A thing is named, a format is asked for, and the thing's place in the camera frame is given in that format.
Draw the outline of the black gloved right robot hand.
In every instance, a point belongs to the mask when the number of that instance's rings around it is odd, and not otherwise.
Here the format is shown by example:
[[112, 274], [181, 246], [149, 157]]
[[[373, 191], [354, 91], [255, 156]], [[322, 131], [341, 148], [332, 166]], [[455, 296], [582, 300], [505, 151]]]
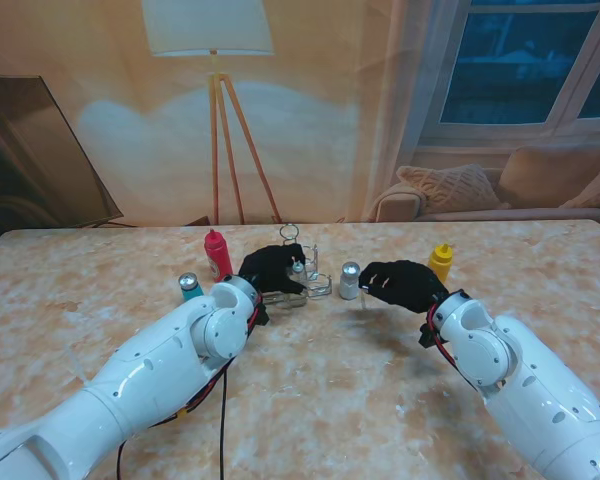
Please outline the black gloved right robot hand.
[[426, 265], [409, 260], [372, 262], [360, 274], [359, 287], [372, 297], [421, 314], [449, 296]]

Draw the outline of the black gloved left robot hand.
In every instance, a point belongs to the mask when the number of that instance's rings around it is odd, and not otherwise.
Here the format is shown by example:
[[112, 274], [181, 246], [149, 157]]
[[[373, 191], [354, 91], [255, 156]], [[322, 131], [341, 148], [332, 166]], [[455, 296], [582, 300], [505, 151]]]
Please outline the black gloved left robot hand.
[[302, 265], [306, 257], [301, 245], [268, 245], [247, 255], [238, 275], [248, 281], [258, 292], [301, 294], [305, 287], [289, 278], [287, 269], [296, 262]]

